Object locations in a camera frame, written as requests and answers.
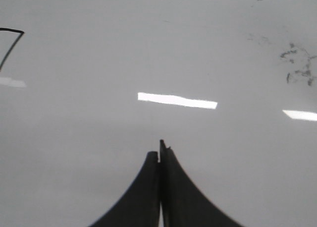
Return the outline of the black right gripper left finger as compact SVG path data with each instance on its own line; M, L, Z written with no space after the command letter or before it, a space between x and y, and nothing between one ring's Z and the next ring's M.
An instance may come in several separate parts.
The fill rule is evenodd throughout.
M147 153L142 168L121 198L93 227L157 227L160 216L158 153Z

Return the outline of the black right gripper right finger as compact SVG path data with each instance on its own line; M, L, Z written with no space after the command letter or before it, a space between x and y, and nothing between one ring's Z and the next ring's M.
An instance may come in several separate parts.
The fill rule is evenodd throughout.
M165 227L240 227L196 187L174 151L160 140L161 204Z

